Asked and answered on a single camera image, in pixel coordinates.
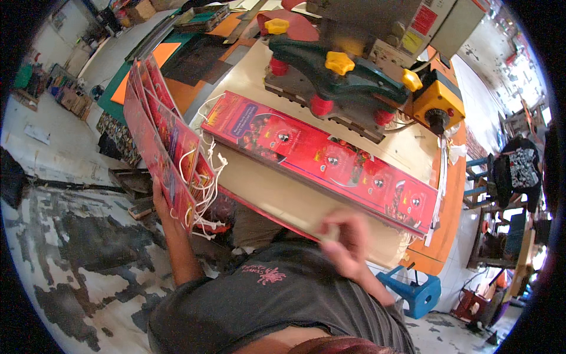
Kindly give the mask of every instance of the blue plastic stool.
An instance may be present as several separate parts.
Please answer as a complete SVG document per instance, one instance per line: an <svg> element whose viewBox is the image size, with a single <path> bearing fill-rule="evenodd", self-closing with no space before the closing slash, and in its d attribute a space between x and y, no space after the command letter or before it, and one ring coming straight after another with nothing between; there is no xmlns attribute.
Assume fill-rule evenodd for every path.
<svg viewBox="0 0 566 354"><path fill-rule="evenodd" d="M440 299L440 279L437 276L428 275L428 280L422 285L411 286L402 283L391 276L401 269L398 266L391 272L378 273L376 277L383 285L387 285L409 303L409 310L405 310L405 315L414 319L419 319L429 313L438 304Z"/></svg>

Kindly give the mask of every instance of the green cutting mat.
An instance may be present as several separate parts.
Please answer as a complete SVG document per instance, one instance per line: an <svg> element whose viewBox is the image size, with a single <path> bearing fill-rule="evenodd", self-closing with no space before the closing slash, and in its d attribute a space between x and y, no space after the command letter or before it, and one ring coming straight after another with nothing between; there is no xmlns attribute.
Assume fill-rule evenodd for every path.
<svg viewBox="0 0 566 354"><path fill-rule="evenodd" d="M171 59L188 41L193 38L193 36L197 35L198 33L170 33L162 43L181 43L179 48L177 48L173 54L169 57ZM126 119L124 118L124 106L110 101L118 86L124 78L126 74L130 71L132 67L131 62L124 62L118 72L114 75L108 86L106 86L104 93L98 99L98 105L102 108L105 112L111 115L115 120L118 122L126 125Z"/></svg>

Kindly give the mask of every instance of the pink shirt print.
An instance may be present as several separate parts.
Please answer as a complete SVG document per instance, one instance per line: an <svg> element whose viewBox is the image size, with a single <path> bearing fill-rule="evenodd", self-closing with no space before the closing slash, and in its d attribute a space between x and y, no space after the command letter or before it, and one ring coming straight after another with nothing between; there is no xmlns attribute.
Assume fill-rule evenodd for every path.
<svg viewBox="0 0 566 354"><path fill-rule="evenodd" d="M258 273L259 280L258 283L262 285L266 285L267 283L275 283L283 280L283 278L287 278L284 273L280 273L277 270L279 267L275 267L273 269L266 268L262 265L245 265L242 266L242 273Z"/></svg>

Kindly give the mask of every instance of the machine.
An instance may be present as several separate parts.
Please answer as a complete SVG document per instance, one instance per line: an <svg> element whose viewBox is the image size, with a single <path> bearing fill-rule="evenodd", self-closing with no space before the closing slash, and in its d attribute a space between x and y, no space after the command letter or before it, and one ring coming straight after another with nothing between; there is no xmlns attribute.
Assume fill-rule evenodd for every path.
<svg viewBox="0 0 566 354"><path fill-rule="evenodd" d="M273 51L265 89L375 143L398 110L442 134L465 118L449 58L489 6L483 0L398 4L310 0L307 11L322 16L316 40L301 40L296 31L291 36L294 22L283 10L263 14L258 22Z"/></svg>

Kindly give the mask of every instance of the black knob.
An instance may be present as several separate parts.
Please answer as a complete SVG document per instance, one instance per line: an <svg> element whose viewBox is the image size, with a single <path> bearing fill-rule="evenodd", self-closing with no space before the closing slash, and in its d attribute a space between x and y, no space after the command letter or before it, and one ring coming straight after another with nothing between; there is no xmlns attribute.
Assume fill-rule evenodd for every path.
<svg viewBox="0 0 566 354"><path fill-rule="evenodd" d="M444 129L450 121L450 117L445 111L438 108L433 108L429 109L424 114L424 120L428 123L430 130L432 130L434 134L440 135L444 133Z"/></svg>

